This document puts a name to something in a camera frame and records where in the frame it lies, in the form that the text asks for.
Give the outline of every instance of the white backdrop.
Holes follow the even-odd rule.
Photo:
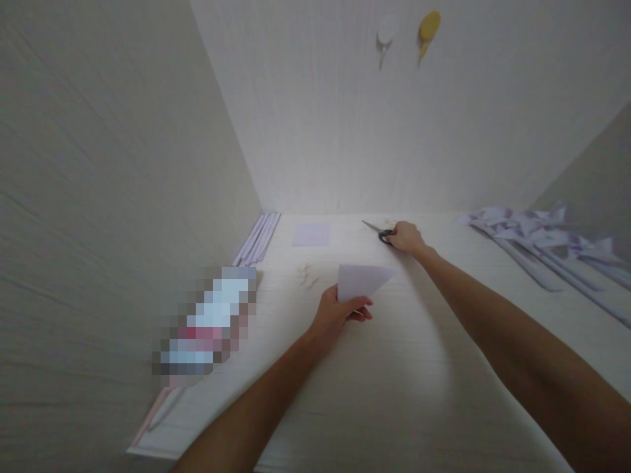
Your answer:
[[[631,98],[626,1],[191,4],[265,210],[524,207]]]

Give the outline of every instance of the right hand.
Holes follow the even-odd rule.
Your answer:
[[[392,235],[387,239],[395,248],[407,252],[421,250],[427,246],[416,225],[406,221],[397,222]]]

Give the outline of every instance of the triangular paper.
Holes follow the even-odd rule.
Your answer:
[[[337,300],[346,302],[358,296],[372,296],[397,274],[388,266],[340,265],[337,271]]]

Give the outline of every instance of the paper scrap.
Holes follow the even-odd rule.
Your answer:
[[[328,223],[298,223],[292,246],[328,246]]]
[[[397,268],[389,266],[340,264],[337,271],[337,300],[346,302],[358,296],[370,297],[398,272]]]

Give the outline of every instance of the finger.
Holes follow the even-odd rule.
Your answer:
[[[360,314],[358,314],[358,313],[354,313],[354,312],[353,312],[351,315],[349,315],[349,316],[346,318],[346,320],[347,320],[347,321],[349,321],[349,320],[355,320],[355,321],[357,321],[357,322],[364,322],[364,321],[366,320],[366,318],[365,318],[363,315],[360,315]]]
[[[361,313],[364,316],[364,318],[367,319],[367,320],[372,320],[373,319],[373,315],[365,307],[362,307],[361,309],[357,309],[357,312]]]
[[[368,304],[368,301],[369,301],[368,297],[360,296],[360,297],[351,299],[350,301],[344,302],[345,312],[351,313],[354,310],[357,310],[360,307],[363,307],[366,304]]]

